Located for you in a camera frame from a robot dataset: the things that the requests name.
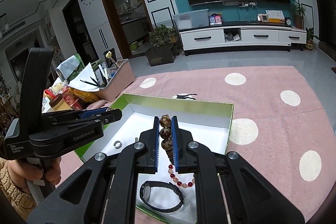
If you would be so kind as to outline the beige quilted sleeve forearm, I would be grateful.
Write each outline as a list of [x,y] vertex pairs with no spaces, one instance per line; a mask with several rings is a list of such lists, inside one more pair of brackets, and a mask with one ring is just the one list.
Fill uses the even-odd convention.
[[1,190],[11,203],[13,209],[27,220],[29,214],[36,208],[36,202],[28,193],[22,192],[12,181],[7,169],[7,160],[1,158]]

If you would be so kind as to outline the left hand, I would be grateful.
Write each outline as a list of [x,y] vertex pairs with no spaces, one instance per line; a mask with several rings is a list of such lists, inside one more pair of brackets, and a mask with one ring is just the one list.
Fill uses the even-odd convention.
[[40,180],[43,176],[45,176],[51,184],[57,185],[61,180],[61,160],[60,157],[52,160],[51,167],[47,168],[45,174],[43,174],[42,170],[38,167],[17,160],[7,161],[7,169],[12,182],[20,188],[27,186],[26,180]]

